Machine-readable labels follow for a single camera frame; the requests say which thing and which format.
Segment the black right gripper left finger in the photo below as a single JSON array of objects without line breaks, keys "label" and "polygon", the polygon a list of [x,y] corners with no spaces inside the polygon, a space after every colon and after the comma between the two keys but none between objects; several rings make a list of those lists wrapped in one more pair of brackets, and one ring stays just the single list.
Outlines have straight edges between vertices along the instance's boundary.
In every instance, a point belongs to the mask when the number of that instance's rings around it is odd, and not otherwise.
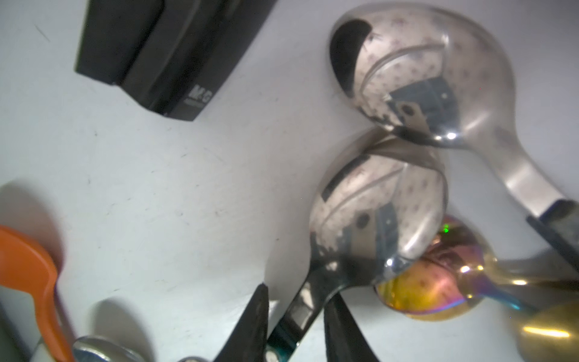
[{"label": "black right gripper left finger", "polygon": [[234,330],[214,362],[263,362],[268,332],[268,287],[254,291]]}]

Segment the gold spoon green handle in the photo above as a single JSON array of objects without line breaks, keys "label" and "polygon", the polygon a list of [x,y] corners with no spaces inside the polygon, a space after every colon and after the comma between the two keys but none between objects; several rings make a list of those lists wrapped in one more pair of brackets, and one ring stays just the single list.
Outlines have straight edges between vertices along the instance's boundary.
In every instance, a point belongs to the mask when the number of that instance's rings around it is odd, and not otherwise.
[{"label": "gold spoon green handle", "polygon": [[578,362],[578,301],[538,312],[519,331],[524,361]]}]

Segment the silver spoon pink handle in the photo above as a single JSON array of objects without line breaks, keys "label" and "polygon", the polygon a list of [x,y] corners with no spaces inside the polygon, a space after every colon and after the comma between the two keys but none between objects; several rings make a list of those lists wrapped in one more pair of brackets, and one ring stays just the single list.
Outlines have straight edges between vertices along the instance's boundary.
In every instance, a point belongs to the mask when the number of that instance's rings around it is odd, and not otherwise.
[{"label": "silver spoon pink handle", "polygon": [[577,267],[578,203],[520,143],[514,71],[491,33],[432,5],[365,4],[335,22],[329,56],[354,108],[404,140],[479,155],[527,210],[527,223]]}]

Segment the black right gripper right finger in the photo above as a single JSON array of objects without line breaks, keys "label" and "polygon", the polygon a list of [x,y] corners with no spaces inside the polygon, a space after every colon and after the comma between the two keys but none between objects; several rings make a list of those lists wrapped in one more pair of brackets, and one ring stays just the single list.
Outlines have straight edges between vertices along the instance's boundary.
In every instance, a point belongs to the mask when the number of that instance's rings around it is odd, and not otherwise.
[{"label": "black right gripper right finger", "polygon": [[324,309],[328,362],[379,362],[340,294]]}]

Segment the silver spoon teal handle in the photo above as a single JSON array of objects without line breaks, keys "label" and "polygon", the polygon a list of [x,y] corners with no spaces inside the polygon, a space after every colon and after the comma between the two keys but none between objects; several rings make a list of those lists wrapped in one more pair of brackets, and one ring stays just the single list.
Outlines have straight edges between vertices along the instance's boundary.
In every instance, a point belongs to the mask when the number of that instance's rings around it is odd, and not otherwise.
[{"label": "silver spoon teal handle", "polygon": [[376,128],[330,165],[309,217],[305,280],[273,327],[266,361],[287,361],[340,291],[406,271],[440,229],[448,182],[439,152]]}]

